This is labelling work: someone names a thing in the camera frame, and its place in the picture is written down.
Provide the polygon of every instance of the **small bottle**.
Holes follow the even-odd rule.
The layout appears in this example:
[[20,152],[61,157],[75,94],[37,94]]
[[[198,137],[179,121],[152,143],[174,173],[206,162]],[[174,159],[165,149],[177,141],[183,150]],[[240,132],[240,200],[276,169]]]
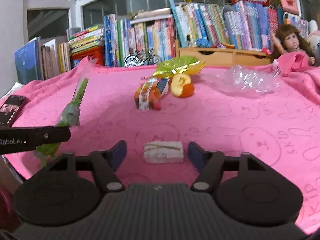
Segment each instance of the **small bottle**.
[[191,47],[190,34],[187,34],[186,47]]

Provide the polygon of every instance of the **white eraser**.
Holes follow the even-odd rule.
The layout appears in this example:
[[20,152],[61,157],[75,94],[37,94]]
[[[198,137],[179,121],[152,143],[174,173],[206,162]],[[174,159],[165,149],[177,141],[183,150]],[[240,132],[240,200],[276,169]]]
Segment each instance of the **white eraser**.
[[147,163],[183,162],[182,142],[149,142],[144,147]]

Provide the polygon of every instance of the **white plush toy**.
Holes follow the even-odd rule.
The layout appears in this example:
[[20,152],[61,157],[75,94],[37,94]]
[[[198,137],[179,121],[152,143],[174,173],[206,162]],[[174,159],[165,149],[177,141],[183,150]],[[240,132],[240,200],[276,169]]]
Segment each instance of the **white plush toy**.
[[307,37],[307,41],[309,42],[312,53],[316,59],[315,66],[320,66],[320,54],[318,50],[318,44],[320,43],[320,31],[317,30],[311,32]]

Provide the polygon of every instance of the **bicycle wheel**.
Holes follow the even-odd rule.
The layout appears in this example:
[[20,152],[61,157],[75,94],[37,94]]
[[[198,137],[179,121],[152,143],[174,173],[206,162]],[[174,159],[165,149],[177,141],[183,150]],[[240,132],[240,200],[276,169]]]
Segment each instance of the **bicycle wheel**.
[[129,55],[128,57],[125,58],[124,60],[124,67],[136,67],[139,62],[139,58],[135,55]]
[[157,56],[157,55],[153,55],[150,57],[149,61],[148,61],[148,65],[157,65],[162,61],[162,59]]

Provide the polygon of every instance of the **doll's hair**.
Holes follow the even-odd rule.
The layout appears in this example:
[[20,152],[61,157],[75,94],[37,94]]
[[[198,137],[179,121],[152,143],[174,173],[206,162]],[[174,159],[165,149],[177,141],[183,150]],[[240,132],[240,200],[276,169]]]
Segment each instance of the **doll's hair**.
[[[288,37],[290,34],[295,33],[297,35],[297,38],[299,40],[299,47],[300,49],[303,49],[309,57],[314,57],[310,48],[309,43],[300,36],[299,30],[294,27],[293,25],[288,25],[288,24],[282,24],[279,26],[277,32],[276,32],[276,37],[280,40],[282,47],[287,50],[287,48],[284,45],[285,38]],[[279,58],[281,54],[279,53],[278,49],[276,46],[273,48],[273,52],[271,55],[272,61],[276,58]]]

